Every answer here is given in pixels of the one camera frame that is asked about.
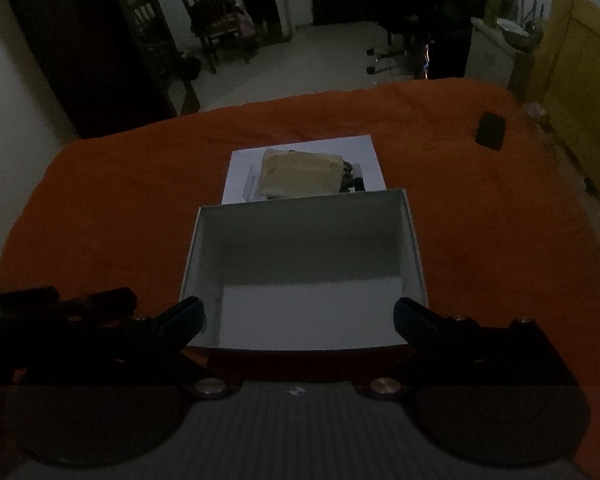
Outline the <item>white cardboard box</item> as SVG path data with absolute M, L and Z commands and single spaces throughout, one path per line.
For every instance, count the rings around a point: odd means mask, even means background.
M 427 304 L 402 190 L 199 209 L 181 296 L 204 304 L 198 348 L 321 351 L 404 344 L 401 298 Z

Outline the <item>black plush toy figure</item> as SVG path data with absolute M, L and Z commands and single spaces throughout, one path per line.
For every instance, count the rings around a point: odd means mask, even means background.
M 365 183 L 363 171 L 356 162 L 343 162 L 342 178 L 340 183 L 340 193 L 364 192 Z

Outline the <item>white box lid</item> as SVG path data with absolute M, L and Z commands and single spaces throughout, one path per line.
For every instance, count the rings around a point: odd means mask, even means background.
M 234 151 L 230 155 L 222 196 L 222 205 L 257 202 L 262 200 L 258 192 L 262 157 L 273 150 L 340 155 L 355 166 L 355 174 L 361 177 L 366 191 L 382 191 L 386 188 L 373 141 L 370 136 L 345 136 L 309 142 L 262 146 Z

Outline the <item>beige cloth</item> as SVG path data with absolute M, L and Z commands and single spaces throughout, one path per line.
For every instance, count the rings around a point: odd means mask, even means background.
M 342 174 L 340 155 L 269 148 L 262 156 L 258 192 L 265 198 L 337 194 Z

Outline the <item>small black square object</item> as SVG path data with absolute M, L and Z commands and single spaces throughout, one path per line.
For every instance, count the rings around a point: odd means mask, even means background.
M 498 114 L 485 112 L 479 120 L 475 142 L 493 151 L 501 151 L 506 131 L 506 119 Z

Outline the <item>white cabinet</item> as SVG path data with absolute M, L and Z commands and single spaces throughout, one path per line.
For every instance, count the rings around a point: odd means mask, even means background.
M 501 29 L 471 18 L 471 43 L 465 77 L 513 91 L 524 82 L 531 55 L 512 47 Z

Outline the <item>yellow wooden board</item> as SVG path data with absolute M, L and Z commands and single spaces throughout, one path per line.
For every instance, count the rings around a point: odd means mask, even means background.
M 552 0 L 534 52 L 527 99 L 583 165 L 600 167 L 600 7 L 588 0 Z

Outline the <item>black office chair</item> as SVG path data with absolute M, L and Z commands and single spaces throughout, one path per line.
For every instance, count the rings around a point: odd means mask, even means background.
M 414 79 L 462 78 L 470 50 L 475 0 L 377 0 L 376 23 L 386 44 L 370 47 L 366 72 L 380 72 L 383 60 L 396 61 Z

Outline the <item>dark wooden chair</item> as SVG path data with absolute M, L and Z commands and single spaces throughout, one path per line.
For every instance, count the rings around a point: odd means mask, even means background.
M 189 30 L 200 42 L 201 52 L 212 74 L 220 64 L 219 45 L 230 42 L 249 65 L 254 55 L 247 32 L 247 13 L 240 0 L 181 0 L 189 18 Z

